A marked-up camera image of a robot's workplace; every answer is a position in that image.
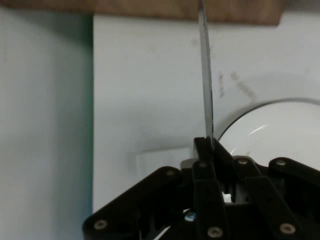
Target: silver screw head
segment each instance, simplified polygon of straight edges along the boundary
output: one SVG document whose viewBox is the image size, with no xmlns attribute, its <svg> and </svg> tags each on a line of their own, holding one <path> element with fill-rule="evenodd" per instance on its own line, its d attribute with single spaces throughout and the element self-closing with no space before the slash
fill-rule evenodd
<svg viewBox="0 0 320 240">
<path fill-rule="evenodd" d="M 279 159 L 279 160 L 276 161 L 276 164 L 279 165 L 279 166 L 284 166 L 284 165 L 286 165 L 286 162 L 284 160 L 282 160 L 282 159 Z"/>
<path fill-rule="evenodd" d="M 207 164 L 205 162 L 200 162 L 199 167 L 200 168 L 206 168 Z"/>
<path fill-rule="evenodd" d="M 107 227 L 108 223 L 106 220 L 98 220 L 94 223 L 94 229 L 96 230 L 102 230 L 105 229 Z"/>
<path fill-rule="evenodd" d="M 238 160 L 238 163 L 245 165 L 245 164 L 248 163 L 248 160 L 247 160 L 247 159 L 244 159 L 244 158 L 240 158 L 240 159 Z"/>
<path fill-rule="evenodd" d="M 166 172 L 166 175 L 167 176 L 173 176 L 173 175 L 175 175 L 175 171 L 169 170 L 169 171 Z"/>
<path fill-rule="evenodd" d="M 208 229 L 208 236 L 212 239 L 221 238 L 224 232 L 218 226 L 212 226 Z"/>
<path fill-rule="evenodd" d="M 286 235 L 291 235 L 291 234 L 294 234 L 296 232 L 296 227 L 290 223 L 282 223 L 280 225 L 280 231 L 283 233 L 283 234 L 286 234 Z"/>
<path fill-rule="evenodd" d="M 184 216 L 184 220 L 186 220 L 187 222 L 193 222 L 194 220 L 196 220 L 196 213 L 194 211 L 188 212 Z"/>
</svg>

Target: wooden shelf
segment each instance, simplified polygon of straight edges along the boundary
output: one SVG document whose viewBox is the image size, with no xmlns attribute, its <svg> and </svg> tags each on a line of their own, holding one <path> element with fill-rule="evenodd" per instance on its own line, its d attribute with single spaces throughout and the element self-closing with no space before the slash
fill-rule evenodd
<svg viewBox="0 0 320 240">
<path fill-rule="evenodd" d="M 0 0 L 11 8 L 196 20 L 197 0 Z M 209 21 L 277 25 L 285 0 L 207 0 Z"/>
</svg>

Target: black metal bracket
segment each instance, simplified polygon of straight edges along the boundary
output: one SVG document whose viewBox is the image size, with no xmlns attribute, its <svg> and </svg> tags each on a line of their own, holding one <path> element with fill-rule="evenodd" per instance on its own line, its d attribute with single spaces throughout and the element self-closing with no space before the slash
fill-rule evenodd
<svg viewBox="0 0 320 240">
<path fill-rule="evenodd" d="M 83 224 L 85 240 L 320 240 L 320 172 L 288 158 L 269 167 L 194 139 L 181 170 L 162 167 Z M 232 203 L 222 195 L 231 194 Z"/>
</svg>

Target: knife blade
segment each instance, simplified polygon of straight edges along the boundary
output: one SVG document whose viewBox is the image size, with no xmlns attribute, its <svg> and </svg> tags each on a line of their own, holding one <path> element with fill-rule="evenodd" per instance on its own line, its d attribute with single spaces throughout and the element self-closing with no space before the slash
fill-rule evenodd
<svg viewBox="0 0 320 240">
<path fill-rule="evenodd" d="M 200 28 L 200 50 L 202 67 L 202 85 L 204 101 L 205 133 L 210 140 L 210 146 L 214 149 L 214 119 L 213 119 L 213 95 L 210 61 L 210 44 L 208 35 L 208 20 L 205 11 L 204 0 L 198 0 L 198 22 Z"/>
</svg>

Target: white table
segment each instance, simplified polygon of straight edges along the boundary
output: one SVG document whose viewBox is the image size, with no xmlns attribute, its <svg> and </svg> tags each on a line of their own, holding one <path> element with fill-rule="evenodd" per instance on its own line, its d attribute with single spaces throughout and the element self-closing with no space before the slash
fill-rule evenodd
<svg viewBox="0 0 320 240">
<path fill-rule="evenodd" d="M 319 26 L 295 11 L 278 27 L 209 25 L 217 136 L 265 101 L 318 96 Z M 94 210 L 140 179 L 141 154 L 189 155 L 205 135 L 202 91 L 197 23 L 94 17 Z"/>
</svg>

